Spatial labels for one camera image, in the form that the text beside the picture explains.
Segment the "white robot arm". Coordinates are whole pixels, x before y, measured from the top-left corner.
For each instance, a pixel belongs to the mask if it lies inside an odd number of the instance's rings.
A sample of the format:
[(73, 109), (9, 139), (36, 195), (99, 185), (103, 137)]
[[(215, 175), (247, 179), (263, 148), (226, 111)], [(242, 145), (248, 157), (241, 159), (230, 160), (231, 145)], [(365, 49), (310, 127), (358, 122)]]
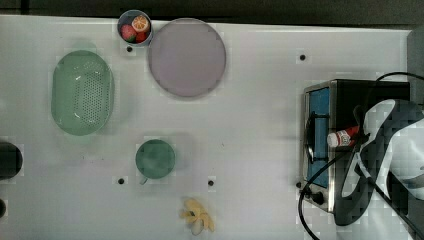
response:
[(339, 226), (356, 222), (380, 192), (412, 225), (423, 225), (423, 111), (388, 99), (361, 117), (359, 151), (335, 163), (333, 214)]

